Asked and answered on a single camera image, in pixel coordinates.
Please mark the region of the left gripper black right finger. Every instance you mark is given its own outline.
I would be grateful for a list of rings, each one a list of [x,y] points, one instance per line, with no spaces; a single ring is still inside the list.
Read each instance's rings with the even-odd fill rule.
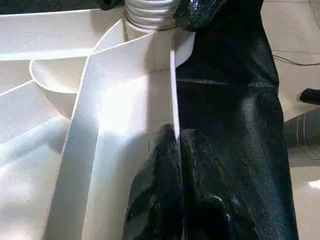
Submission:
[[[185,129],[180,143],[186,239],[251,240],[253,218],[211,142]]]

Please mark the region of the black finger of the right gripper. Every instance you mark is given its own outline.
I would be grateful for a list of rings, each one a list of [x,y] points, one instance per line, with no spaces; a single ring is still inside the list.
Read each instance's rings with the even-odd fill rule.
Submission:
[[[175,25],[188,32],[203,29],[225,3],[226,0],[181,0],[173,15]]]

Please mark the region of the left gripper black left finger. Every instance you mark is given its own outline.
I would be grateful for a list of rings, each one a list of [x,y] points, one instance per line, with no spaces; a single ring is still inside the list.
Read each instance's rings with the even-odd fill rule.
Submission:
[[[180,149],[173,125],[165,124],[130,186],[122,239],[179,240],[183,211]]]

